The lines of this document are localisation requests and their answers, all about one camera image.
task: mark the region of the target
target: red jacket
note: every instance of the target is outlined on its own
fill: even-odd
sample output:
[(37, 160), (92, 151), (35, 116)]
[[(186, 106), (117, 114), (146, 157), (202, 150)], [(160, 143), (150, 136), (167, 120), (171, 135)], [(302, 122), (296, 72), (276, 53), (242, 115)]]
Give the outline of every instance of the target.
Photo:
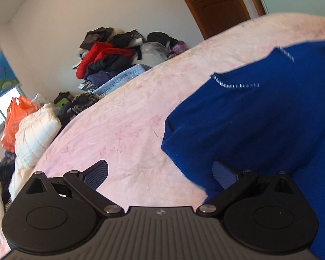
[(106, 42), (97, 42), (92, 46), (89, 53), (82, 60), (76, 71), (76, 77), (78, 79), (83, 79), (86, 74), (86, 70), (89, 64), (92, 64), (100, 59), (107, 57), (108, 55), (121, 54), (130, 58), (133, 56), (135, 51), (133, 49), (117, 49), (112, 46), (110, 43)]

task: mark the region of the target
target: mattress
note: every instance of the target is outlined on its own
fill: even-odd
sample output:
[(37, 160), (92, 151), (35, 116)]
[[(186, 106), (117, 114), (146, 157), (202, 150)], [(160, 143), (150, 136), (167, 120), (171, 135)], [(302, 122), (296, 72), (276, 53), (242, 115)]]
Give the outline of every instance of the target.
[[(244, 22), (136, 77), (82, 112), (35, 167), (49, 177), (109, 165), (98, 192), (129, 206), (193, 206), (205, 191), (187, 180), (161, 150), (172, 110), (213, 72), (225, 73), (265, 57), (274, 47), (325, 39), (325, 18), (275, 14)], [(0, 232), (0, 257), (9, 251)]]

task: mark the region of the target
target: door frame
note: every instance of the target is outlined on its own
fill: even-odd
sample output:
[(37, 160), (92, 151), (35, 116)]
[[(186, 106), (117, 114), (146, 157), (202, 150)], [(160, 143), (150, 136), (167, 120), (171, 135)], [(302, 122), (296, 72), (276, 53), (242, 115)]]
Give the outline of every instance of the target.
[[(194, 17), (194, 19), (196, 21), (196, 24), (198, 25), (198, 28), (201, 31), (201, 34), (203, 36), (203, 39), (210, 38), (210, 36), (207, 36), (207, 34), (206, 34), (205, 26), (203, 25), (200, 17), (198, 16), (198, 14), (197, 14), (197, 12), (196, 12), (196, 10), (194, 8), (194, 5), (193, 5), (192, 1), (191, 0), (184, 0), (184, 1), (186, 2), (186, 4), (187, 4), (187, 6), (188, 6), (188, 8), (189, 8), (189, 10), (191, 12), (191, 14)], [(243, 0), (238, 0), (238, 1), (239, 1), (240, 5), (241, 5), (241, 8), (243, 9), (243, 11), (245, 13), (245, 16), (246, 16), (247, 20), (250, 20), (250, 15), (249, 15), (248, 9), (247, 9), (244, 1)], [(264, 8), (262, 6), (261, 1), (260, 0), (253, 0), (253, 2), (254, 2), (254, 5), (255, 5), (255, 8), (257, 10), (258, 15), (259, 16), (260, 15), (265, 15), (265, 11), (264, 11)]]

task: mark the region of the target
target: brown door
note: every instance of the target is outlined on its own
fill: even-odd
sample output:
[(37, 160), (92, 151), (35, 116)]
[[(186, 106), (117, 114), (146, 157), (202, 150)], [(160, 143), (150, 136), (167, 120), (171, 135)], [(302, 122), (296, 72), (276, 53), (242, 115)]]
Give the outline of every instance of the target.
[(205, 39), (249, 20), (243, 0), (185, 0)]

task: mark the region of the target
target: orange plastic bag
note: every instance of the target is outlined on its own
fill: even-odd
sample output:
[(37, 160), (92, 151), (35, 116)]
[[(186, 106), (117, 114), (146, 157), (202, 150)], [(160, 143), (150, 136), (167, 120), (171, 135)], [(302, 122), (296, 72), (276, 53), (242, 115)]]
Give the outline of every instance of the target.
[(4, 133), (1, 138), (2, 146), (5, 150), (14, 153), (16, 147), (15, 135), (19, 130), (19, 123), (30, 113), (39, 110), (39, 107), (26, 97), (12, 98), (7, 109)]

